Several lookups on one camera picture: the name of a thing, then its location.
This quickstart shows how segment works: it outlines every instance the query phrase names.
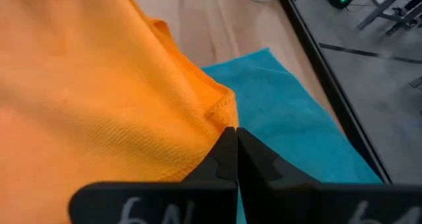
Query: wooden floor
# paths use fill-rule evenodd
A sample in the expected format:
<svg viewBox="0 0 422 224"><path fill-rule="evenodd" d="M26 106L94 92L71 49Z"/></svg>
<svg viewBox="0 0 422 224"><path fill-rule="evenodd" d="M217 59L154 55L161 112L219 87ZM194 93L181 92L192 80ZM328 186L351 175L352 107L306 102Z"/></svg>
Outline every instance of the wooden floor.
<svg viewBox="0 0 422 224"><path fill-rule="evenodd" d="M198 67L269 47L312 97L335 114L286 13L277 0L135 0L164 19L181 51Z"/></svg>

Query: orange cloth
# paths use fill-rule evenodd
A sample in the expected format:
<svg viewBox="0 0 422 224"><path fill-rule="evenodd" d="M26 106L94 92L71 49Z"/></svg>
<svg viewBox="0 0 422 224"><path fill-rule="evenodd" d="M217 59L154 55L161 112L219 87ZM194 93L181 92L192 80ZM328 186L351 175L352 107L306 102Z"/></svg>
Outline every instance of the orange cloth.
<svg viewBox="0 0 422 224"><path fill-rule="evenodd" d="M132 0L0 0L0 223L68 223L96 181L180 181L234 94Z"/></svg>

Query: blue microfiber cloth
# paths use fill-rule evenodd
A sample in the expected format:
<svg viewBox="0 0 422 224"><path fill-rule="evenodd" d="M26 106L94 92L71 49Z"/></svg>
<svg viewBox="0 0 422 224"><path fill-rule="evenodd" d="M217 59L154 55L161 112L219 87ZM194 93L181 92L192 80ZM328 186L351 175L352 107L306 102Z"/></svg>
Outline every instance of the blue microfiber cloth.
<svg viewBox="0 0 422 224"><path fill-rule="evenodd" d="M381 183L269 49L203 70L235 92L240 126L300 170L321 182ZM241 203L238 211L245 223Z"/></svg>

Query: black metal frame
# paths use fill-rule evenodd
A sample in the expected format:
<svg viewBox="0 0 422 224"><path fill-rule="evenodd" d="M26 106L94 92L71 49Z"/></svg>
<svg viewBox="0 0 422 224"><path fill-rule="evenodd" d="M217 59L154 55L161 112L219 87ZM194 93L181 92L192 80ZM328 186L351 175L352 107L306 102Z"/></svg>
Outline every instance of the black metal frame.
<svg viewBox="0 0 422 224"><path fill-rule="evenodd" d="M182 182L89 184L73 195L69 217L74 224L234 224L238 186L248 224L420 223L422 216L420 186L321 183L244 128L227 128Z"/></svg>
<svg viewBox="0 0 422 224"><path fill-rule="evenodd" d="M385 182L392 183L381 157L374 148L371 139L360 123L357 113L354 111L350 100L342 89L338 79L328 66L326 59L320 51L320 47L309 32L307 25L301 18L294 0L279 0L286 12L299 41L309 58L313 70L317 75L327 97L330 101L344 132L353 145L369 164L374 172Z"/></svg>

